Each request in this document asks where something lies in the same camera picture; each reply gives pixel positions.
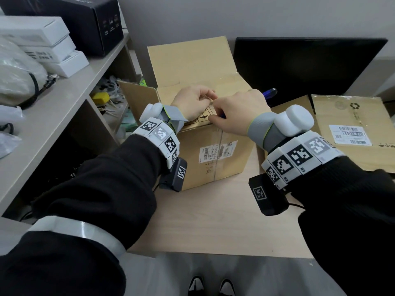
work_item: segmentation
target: black box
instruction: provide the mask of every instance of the black box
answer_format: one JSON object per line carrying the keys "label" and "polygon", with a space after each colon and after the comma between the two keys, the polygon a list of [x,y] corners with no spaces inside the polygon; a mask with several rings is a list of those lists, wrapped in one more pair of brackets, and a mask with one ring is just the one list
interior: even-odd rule
{"label": "black box", "polygon": [[61,16],[77,50],[105,56],[122,39],[118,0],[0,0],[6,15]]}

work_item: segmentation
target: shoe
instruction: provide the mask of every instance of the shoe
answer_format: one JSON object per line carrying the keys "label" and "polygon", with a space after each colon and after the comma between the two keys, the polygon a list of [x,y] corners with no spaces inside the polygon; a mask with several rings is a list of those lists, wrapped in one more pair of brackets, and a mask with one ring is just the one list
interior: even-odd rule
{"label": "shoe", "polygon": [[220,294],[218,296],[235,296],[235,289],[229,279],[224,279],[221,283]]}
{"label": "shoe", "polygon": [[201,278],[200,276],[194,276],[192,278],[188,289],[188,296],[206,296],[203,285],[203,278]]}

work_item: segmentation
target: white sensor device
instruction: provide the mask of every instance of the white sensor device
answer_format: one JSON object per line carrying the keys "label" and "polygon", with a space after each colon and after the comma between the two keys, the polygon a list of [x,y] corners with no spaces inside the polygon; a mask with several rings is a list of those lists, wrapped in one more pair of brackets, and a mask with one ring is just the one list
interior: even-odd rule
{"label": "white sensor device", "polygon": [[314,125],[314,118],[302,106],[292,105],[275,117],[274,124],[282,134],[293,137],[310,130]]}
{"label": "white sensor device", "polygon": [[158,118],[162,109],[163,105],[161,103],[148,104],[140,116],[140,122],[143,124],[150,117]]}

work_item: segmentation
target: open cardboard box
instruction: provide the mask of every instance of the open cardboard box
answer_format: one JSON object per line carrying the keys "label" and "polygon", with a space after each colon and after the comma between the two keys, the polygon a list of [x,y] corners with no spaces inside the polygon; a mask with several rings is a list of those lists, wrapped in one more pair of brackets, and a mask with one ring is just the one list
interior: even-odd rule
{"label": "open cardboard box", "polygon": [[[395,173],[395,128],[379,97],[312,95],[312,100],[315,114],[307,96],[278,105],[272,108],[272,111],[280,113],[293,104],[301,105],[314,117],[311,130],[321,134],[363,170],[384,169],[389,173]],[[345,128],[340,132],[334,132],[329,125]],[[362,136],[350,135],[355,132],[362,133]],[[336,135],[340,135],[342,140],[353,141],[366,141],[366,137],[363,136],[366,135],[372,145],[344,144],[347,141],[339,143],[341,141]]]}
{"label": "open cardboard box", "polygon": [[[158,89],[119,81],[136,120],[147,104],[170,105],[190,84],[206,85],[219,97],[251,89],[237,72],[226,37],[151,46],[148,52]],[[226,134],[212,125],[210,114],[215,114],[212,106],[177,135],[180,157],[188,162],[183,190],[242,172],[254,146],[248,137]]]}

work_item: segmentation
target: black sleeve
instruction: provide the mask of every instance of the black sleeve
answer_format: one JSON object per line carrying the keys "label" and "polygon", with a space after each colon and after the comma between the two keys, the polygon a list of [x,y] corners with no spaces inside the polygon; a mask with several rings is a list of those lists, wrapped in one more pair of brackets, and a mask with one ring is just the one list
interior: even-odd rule
{"label": "black sleeve", "polygon": [[[156,209],[152,187],[166,168],[159,149],[132,135],[109,155],[86,161],[77,176],[33,204],[37,217],[94,224],[128,249]],[[117,259],[101,244],[53,232],[28,232],[0,257],[0,295],[111,295],[125,291]]]}
{"label": "black sleeve", "polygon": [[391,293],[395,276],[395,184],[340,157],[291,182],[306,208],[303,237],[320,266],[347,295]]}

